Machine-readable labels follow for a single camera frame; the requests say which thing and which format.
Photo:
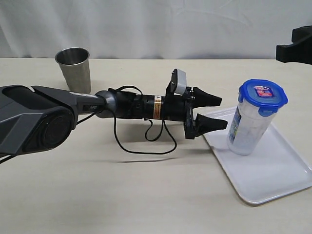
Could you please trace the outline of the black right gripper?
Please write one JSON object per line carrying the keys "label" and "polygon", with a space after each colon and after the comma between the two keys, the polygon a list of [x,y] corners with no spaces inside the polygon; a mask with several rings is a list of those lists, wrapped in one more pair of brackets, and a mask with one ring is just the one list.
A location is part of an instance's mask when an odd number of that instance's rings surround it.
{"label": "black right gripper", "polygon": [[292,44],[277,45],[275,59],[288,63],[312,64],[312,26],[301,26],[292,30]]}

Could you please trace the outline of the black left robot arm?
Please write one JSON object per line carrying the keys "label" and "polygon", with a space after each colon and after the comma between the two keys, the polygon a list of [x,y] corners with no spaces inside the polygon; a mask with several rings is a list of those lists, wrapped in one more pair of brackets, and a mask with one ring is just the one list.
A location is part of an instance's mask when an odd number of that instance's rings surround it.
{"label": "black left robot arm", "polygon": [[43,86],[3,86],[0,160],[58,147],[80,123],[79,115],[182,122],[185,137],[194,139],[227,127],[225,120],[193,114],[195,108],[219,106],[221,102],[220,97],[196,87],[187,87],[182,94],[168,88],[164,96],[153,96],[131,85],[94,95]]}

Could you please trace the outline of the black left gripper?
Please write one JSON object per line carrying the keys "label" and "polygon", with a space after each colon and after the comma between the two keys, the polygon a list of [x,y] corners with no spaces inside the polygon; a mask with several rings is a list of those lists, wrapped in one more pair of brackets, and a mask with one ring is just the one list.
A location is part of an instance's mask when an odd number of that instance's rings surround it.
{"label": "black left gripper", "polygon": [[221,97],[206,93],[198,87],[194,87],[192,91],[192,88],[187,86],[183,95],[175,95],[168,86],[163,99],[161,117],[164,120],[183,122],[185,138],[194,139],[208,132],[227,128],[226,120],[210,118],[201,114],[197,114],[196,119],[193,116],[193,108],[217,107],[221,105],[221,102]]}

